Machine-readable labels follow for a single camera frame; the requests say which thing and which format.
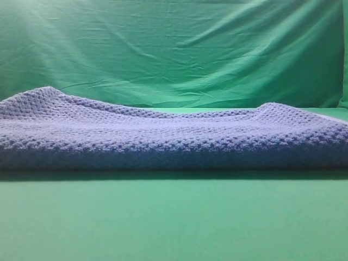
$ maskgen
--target blanket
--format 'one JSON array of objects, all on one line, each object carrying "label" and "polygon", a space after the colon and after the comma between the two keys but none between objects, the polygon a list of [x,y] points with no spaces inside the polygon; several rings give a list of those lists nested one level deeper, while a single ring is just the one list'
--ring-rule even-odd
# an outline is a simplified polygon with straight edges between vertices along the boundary
[{"label": "blanket", "polygon": [[1,169],[348,167],[348,125],[278,103],[175,114],[44,87],[0,102]]}]

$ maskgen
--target green backdrop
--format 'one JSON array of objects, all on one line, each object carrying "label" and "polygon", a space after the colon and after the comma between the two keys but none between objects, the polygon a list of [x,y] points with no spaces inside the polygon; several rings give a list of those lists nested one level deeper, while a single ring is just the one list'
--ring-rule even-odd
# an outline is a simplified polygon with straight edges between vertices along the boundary
[{"label": "green backdrop", "polygon": [[[344,10],[344,42],[345,47],[348,47],[348,0],[343,0]],[[339,106],[348,108],[348,56],[345,52],[344,59],[344,87],[343,87],[343,98],[339,103]]]},{"label": "green backdrop", "polygon": [[1,1],[0,100],[51,85],[140,107],[336,107],[342,6],[342,0]]}]

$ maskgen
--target purple blanket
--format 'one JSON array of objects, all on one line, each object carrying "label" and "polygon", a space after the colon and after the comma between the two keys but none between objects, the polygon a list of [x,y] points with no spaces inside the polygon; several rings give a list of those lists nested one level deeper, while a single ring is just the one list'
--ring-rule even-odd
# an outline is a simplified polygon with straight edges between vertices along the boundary
[{"label": "purple blanket", "polygon": [[348,167],[348,125],[287,105],[169,114],[38,88],[0,102],[2,169]]}]

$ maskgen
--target green fabric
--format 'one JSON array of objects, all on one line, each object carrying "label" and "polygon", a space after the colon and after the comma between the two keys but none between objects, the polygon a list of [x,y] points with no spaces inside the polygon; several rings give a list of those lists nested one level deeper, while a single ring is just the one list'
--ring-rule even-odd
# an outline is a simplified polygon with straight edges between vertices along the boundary
[{"label": "green fabric", "polygon": [[[344,14],[344,45],[348,49],[348,0],[343,0]],[[348,108],[348,52],[344,54],[344,82],[343,82],[343,98],[339,103],[340,107]]]},{"label": "green fabric", "polygon": [[347,174],[29,173],[0,182],[0,260],[344,261]]},{"label": "green fabric", "polygon": [[341,0],[0,3],[0,100],[51,85],[141,107],[336,107]]}]

